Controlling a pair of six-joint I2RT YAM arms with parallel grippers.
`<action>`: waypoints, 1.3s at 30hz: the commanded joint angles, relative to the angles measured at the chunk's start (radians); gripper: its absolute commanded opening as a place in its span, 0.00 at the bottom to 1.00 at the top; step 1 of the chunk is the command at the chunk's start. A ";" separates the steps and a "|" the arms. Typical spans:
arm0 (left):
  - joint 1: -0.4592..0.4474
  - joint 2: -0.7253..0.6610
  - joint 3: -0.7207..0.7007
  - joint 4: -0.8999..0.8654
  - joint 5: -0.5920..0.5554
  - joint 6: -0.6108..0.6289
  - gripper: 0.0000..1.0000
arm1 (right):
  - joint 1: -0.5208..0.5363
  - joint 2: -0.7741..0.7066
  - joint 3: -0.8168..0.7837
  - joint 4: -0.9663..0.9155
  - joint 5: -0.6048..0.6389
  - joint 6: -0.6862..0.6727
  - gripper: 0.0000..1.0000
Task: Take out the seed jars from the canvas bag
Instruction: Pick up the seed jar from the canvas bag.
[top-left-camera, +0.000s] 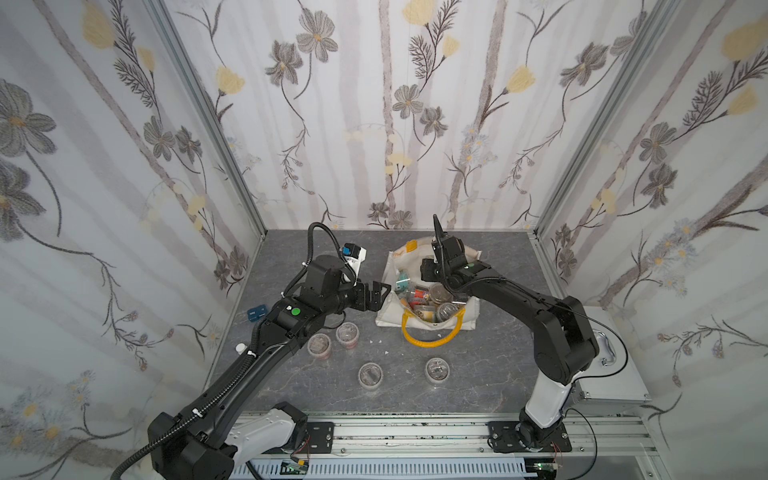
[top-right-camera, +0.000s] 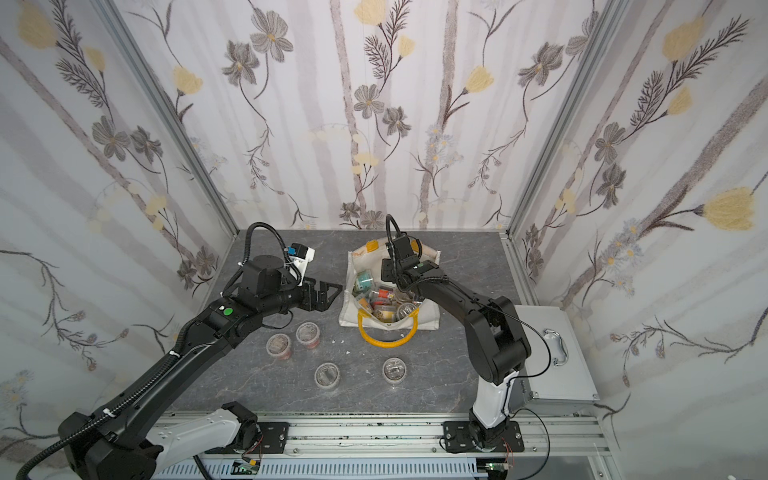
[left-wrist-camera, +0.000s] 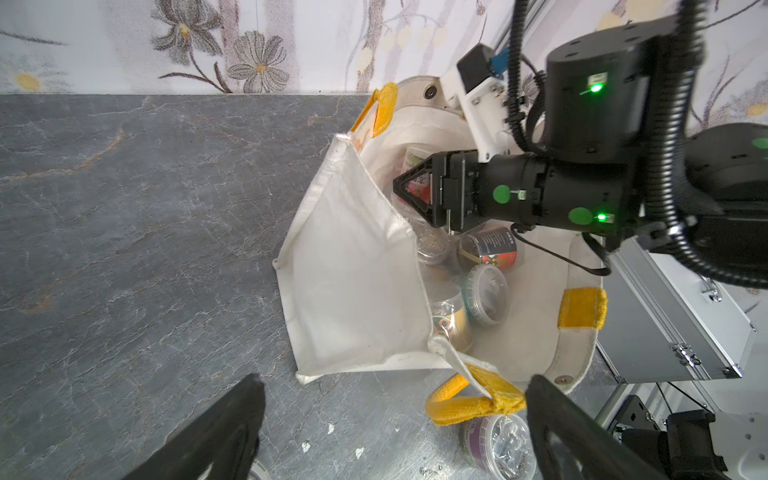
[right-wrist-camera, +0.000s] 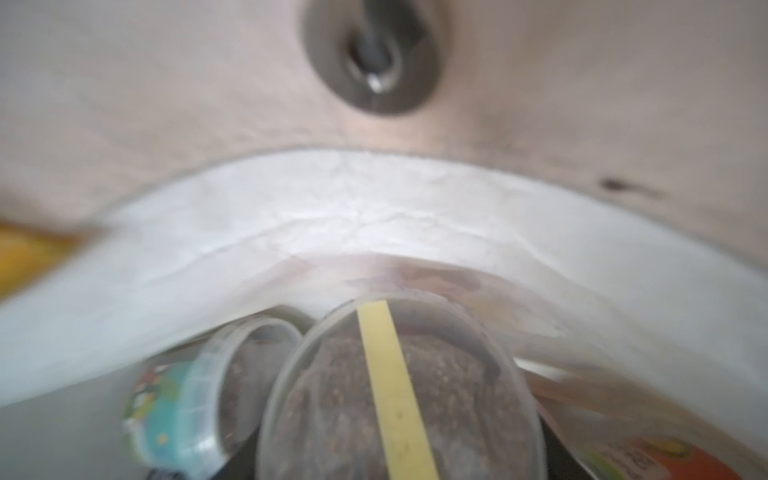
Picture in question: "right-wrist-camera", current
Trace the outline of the white canvas tote bag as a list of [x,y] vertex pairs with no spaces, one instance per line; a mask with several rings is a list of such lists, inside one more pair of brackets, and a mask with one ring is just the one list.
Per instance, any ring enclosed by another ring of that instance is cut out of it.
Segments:
[[551,392],[695,432],[767,475],[767,276],[654,222],[470,165],[305,150],[171,182],[1,307],[1,475],[139,479],[143,362],[251,312],[452,296]]

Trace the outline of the yellow stripe lid seed jar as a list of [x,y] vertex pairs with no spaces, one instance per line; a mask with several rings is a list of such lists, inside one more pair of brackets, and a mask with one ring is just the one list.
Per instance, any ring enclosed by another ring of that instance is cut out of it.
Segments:
[[496,338],[416,291],[349,301],[313,326],[265,410],[261,479],[543,479],[526,381]]

